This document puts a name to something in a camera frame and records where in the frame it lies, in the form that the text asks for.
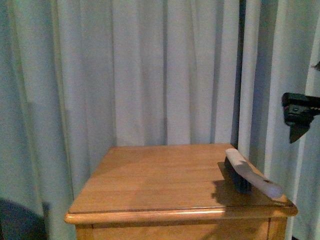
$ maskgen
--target dark object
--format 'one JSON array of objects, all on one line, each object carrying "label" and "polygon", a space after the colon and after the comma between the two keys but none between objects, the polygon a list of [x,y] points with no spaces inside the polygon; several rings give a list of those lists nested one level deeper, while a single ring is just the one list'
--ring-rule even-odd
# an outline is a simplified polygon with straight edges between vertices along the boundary
[{"label": "dark object", "polygon": [[42,216],[3,198],[0,198],[0,222],[3,240],[49,239]]},{"label": "dark object", "polygon": [[320,114],[320,97],[286,92],[282,96],[284,122],[290,126],[290,143],[294,143],[310,128],[314,116]]},{"label": "dark object", "polygon": [[227,157],[224,160],[224,167],[229,172],[229,176],[234,184],[234,188],[242,194],[251,193],[251,183],[248,182],[245,178],[240,176],[234,167],[231,165],[231,162]]},{"label": "dark object", "polygon": [[312,67],[315,68],[317,71],[320,71],[320,62],[318,62],[317,65]]}]

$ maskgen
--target wooden table top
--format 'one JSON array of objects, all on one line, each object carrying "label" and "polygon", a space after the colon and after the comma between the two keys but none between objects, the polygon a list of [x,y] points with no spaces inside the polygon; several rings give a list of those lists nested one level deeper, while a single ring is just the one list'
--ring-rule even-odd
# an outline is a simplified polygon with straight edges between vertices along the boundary
[{"label": "wooden table top", "polygon": [[284,195],[238,193],[224,168],[230,144],[112,147],[65,216],[71,224],[288,217]]}]

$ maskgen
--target bristles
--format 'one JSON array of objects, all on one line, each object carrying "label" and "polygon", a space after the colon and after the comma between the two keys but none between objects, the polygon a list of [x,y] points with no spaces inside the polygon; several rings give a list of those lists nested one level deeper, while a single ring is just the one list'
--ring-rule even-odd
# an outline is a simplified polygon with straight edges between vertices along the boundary
[{"label": "bristles", "polygon": [[251,192],[251,183],[236,172],[227,157],[225,157],[224,160],[224,167],[228,171],[234,187],[239,193],[248,194]]}]

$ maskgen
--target white handle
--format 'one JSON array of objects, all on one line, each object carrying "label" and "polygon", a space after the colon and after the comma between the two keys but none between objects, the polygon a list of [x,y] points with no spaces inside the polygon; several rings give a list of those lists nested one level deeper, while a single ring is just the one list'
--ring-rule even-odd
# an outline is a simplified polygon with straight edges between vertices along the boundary
[{"label": "white handle", "polygon": [[280,185],[269,181],[264,176],[256,174],[253,172],[250,165],[244,159],[244,157],[239,153],[237,149],[229,148],[225,151],[227,158],[229,159],[234,170],[249,183],[254,185],[261,192],[266,194],[270,198],[280,198],[283,194]]}]

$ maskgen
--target wood grain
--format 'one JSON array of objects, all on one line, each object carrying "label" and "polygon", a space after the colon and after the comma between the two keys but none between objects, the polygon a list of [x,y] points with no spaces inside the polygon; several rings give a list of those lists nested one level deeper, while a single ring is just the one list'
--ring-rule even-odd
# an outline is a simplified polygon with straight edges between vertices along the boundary
[{"label": "wood grain", "polygon": [[75,226],[76,230],[76,238],[77,240],[94,240],[93,235],[93,226],[91,224],[88,225],[76,225]]},{"label": "wood grain", "polygon": [[213,224],[94,228],[93,235],[96,240],[267,240],[268,221],[232,219]]},{"label": "wood grain", "polygon": [[287,217],[297,213],[285,196],[270,199],[256,188],[250,195],[238,193],[223,165],[228,148],[232,146],[113,147],[65,221],[94,224]]},{"label": "wood grain", "polygon": [[283,240],[286,235],[287,218],[271,218],[269,222],[268,240]]}]

